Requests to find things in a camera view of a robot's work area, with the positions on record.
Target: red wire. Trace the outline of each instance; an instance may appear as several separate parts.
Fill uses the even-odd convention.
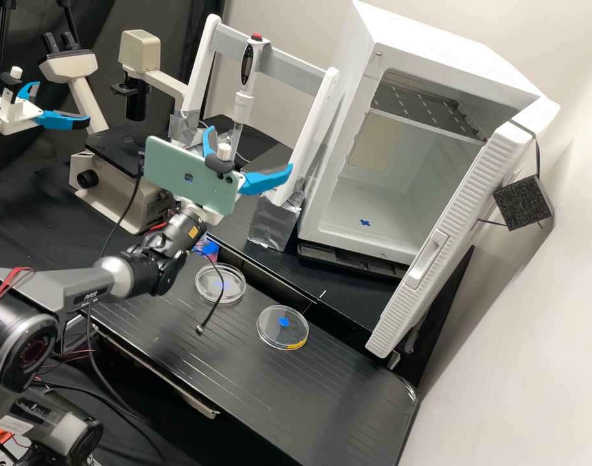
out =
[[[41,366],[41,369],[47,369],[47,368],[50,368],[50,367],[60,366],[61,364],[67,364],[68,362],[72,362],[72,361],[79,361],[80,359],[85,359],[87,357],[89,357],[88,354],[82,355],[82,356],[78,356],[78,357],[75,357],[75,358],[71,358],[71,359],[65,359],[64,361],[57,362],[56,364],[46,364],[44,366]]]
[[[18,442],[18,441],[17,441],[17,439],[16,439],[16,435],[15,435],[15,434],[11,435],[11,440],[13,440],[13,442],[15,442],[15,444],[16,444],[18,447],[22,447],[22,448],[29,449],[29,448],[32,446],[32,444],[30,444],[29,446],[22,445],[20,442]]]
[[[158,223],[157,225],[153,225],[149,231],[156,231],[159,230],[160,228],[163,228],[167,225],[167,222],[162,222],[162,223]]]
[[[20,277],[18,279],[18,281],[13,283],[14,278],[17,276],[17,274],[19,274],[20,272],[26,271],[28,273],[32,273],[34,272],[33,269],[31,269],[30,267],[15,267],[13,268],[5,277],[5,279],[3,280],[3,282],[0,285],[0,299],[2,299],[2,297],[7,293],[7,291],[11,288],[13,288],[13,286],[17,285],[17,283],[22,280],[23,278],[25,278],[27,275],[24,275],[22,277]]]

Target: incubator door handle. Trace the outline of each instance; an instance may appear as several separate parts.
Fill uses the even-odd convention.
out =
[[[442,233],[438,229],[434,230],[425,242],[425,246],[421,249],[419,255],[414,259],[412,267],[410,267],[402,282],[412,289],[418,288],[421,280],[425,277],[425,274],[432,266],[436,257],[438,257],[438,253],[440,253],[448,239],[449,237],[445,233]]]

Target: sticker label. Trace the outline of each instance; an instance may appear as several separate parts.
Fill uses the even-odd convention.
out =
[[[195,239],[198,234],[199,234],[199,229],[197,227],[192,227],[190,229],[190,231],[188,232],[188,236],[191,237],[192,239]]]
[[[0,428],[12,434],[24,435],[32,429],[32,424],[12,416],[5,416],[0,419]]]

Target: wire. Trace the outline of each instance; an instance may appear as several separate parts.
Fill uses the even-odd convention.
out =
[[[60,383],[50,383],[50,382],[37,382],[36,385],[38,386],[49,386],[51,388],[59,388],[60,390],[72,390],[75,392],[81,392],[84,393],[85,395],[89,395],[99,401],[101,401],[103,404],[107,405],[112,411],[114,411],[115,413],[117,413],[119,415],[119,417],[121,417],[121,419],[123,419],[127,424],[129,424],[131,427],[134,428],[134,430],[136,430],[155,450],[155,452],[158,454],[158,456],[160,457],[160,460],[162,460],[162,464],[166,463],[166,459],[162,453],[162,451],[158,448],[158,446],[155,444],[155,442],[137,425],[135,425],[132,421],[130,421],[127,417],[133,417],[143,423],[149,423],[146,419],[143,419],[142,417],[134,414],[133,412],[130,412],[129,410],[125,410],[123,409],[121,406],[118,406],[116,403],[114,403],[113,401],[109,400],[108,398],[106,398],[103,395],[100,395],[99,393],[96,393],[92,390],[88,390],[86,388],[83,387],[79,387],[79,386],[72,386],[72,385],[66,385],[66,384],[60,384]]]
[[[542,152],[540,151],[540,143],[537,141],[537,134],[535,134],[535,132],[531,131],[526,126],[521,125],[520,123],[511,118],[509,119],[509,122],[520,128],[522,131],[525,131],[526,133],[530,134],[531,137],[535,140],[535,172],[537,174],[537,178],[539,178],[540,172],[542,171]]]
[[[214,268],[214,270],[218,274],[218,277],[220,277],[220,282],[221,282],[220,294],[218,295],[218,299],[214,302],[214,305],[212,306],[212,310],[210,310],[210,312],[207,314],[207,317],[203,320],[201,325],[197,325],[197,328],[196,328],[197,335],[201,336],[203,334],[203,330],[205,329],[205,326],[210,321],[212,315],[214,315],[214,311],[216,310],[216,307],[218,307],[218,304],[220,304],[220,300],[223,298],[223,293],[225,292],[225,279],[223,278],[223,275],[220,273],[220,270],[218,270],[218,267],[216,267],[216,264],[214,263],[214,261],[212,261],[211,257],[209,257],[207,254],[205,254],[201,250],[196,250],[194,252],[197,254],[200,254],[201,256],[205,256],[205,258],[210,262],[210,264],[212,264],[212,267]]]
[[[505,224],[505,223],[495,222],[495,221],[492,221],[492,220],[477,219],[477,221],[484,222],[484,223],[490,223],[491,225],[499,225],[501,227],[506,227],[507,226],[507,224]]]
[[[18,447],[29,449],[32,446],[32,444],[30,444],[28,446],[22,445],[20,442],[17,441],[15,434],[11,435],[11,440],[13,440],[13,443],[15,443]]]
[[[136,182],[134,183],[134,190],[132,191],[132,196],[129,198],[126,209],[123,211],[123,214],[121,214],[119,221],[116,223],[116,225],[110,231],[108,238],[106,238],[106,241],[105,241],[104,245],[102,246],[102,250],[100,251],[100,258],[103,258],[104,253],[106,252],[106,248],[108,247],[108,243],[110,243],[110,240],[113,238],[113,235],[115,234],[117,228],[119,227],[119,225],[121,225],[121,222],[123,222],[123,219],[126,217],[127,213],[129,212],[129,209],[132,207],[132,204],[134,203],[134,198],[136,197],[136,193],[138,192],[138,187],[140,186],[140,179],[141,178],[142,178],[142,172],[140,169],[140,159],[139,159],[138,174],[136,175]]]
[[[207,123],[206,123],[206,122],[204,122],[203,120],[199,120],[199,123],[201,123],[201,124],[202,124],[204,127],[206,127],[206,128],[209,128],[209,126],[207,126]],[[246,159],[246,158],[242,157],[242,155],[241,155],[241,154],[240,154],[238,151],[236,151],[236,155],[237,155],[237,156],[238,156],[240,159],[242,159],[244,162],[246,162],[246,163],[250,163],[250,160],[248,160],[248,159]]]
[[[108,383],[102,371],[100,371],[99,367],[97,367],[97,363],[95,362],[95,356],[93,355],[93,348],[91,347],[91,308],[92,303],[89,301],[89,305],[87,306],[87,347],[89,348],[89,361],[91,362],[91,366],[93,367],[93,371],[95,375],[99,378],[102,384],[106,387],[106,389],[110,392],[110,394],[116,399],[126,410],[130,412],[134,412],[134,410],[123,400],[123,397],[119,395],[116,390],[113,388],[112,385]]]
[[[237,156],[238,156],[240,159],[242,159],[243,161],[245,161],[246,163],[250,163],[250,160],[248,160],[248,159],[245,159],[244,157],[242,157],[238,151],[236,151],[236,155],[237,155]]]
[[[16,276],[20,272],[26,272],[23,276],[16,279]],[[26,277],[34,274],[35,271],[30,267],[14,267],[5,277],[3,282],[0,284],[0,300],[5,296],[5,294],[14,286],[17,286],[22,280]]]
[[[46,364],[44,366],[41,366],[41,369],[50,368],[50,370],[47,370],[45,372],[39,372],[38,375],[45,375],[45,374],[48,374],[50,372],[54,372],[55,370],[57,370],[63,364],[68,364],[69,362],[72,362],[72,361],[80,361],[80,360],[86,359],[88,357],[89,357],[89,355],[88,354],[85,354],[85,355],[82,355],[82,356],[73,357],[71,359],[63,359],[62,361],[58,361],[56,364]]]

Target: ribbed black surface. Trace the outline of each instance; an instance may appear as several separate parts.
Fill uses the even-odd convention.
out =
[[[313,325],[297,351],[267,346],[256,318],[276,302],[250,286],[198,337],[210,309],[194,285],[203,265],[191,257],[166,296],[99,304],[95,320],[303,465],[396,464],[411,388]]]

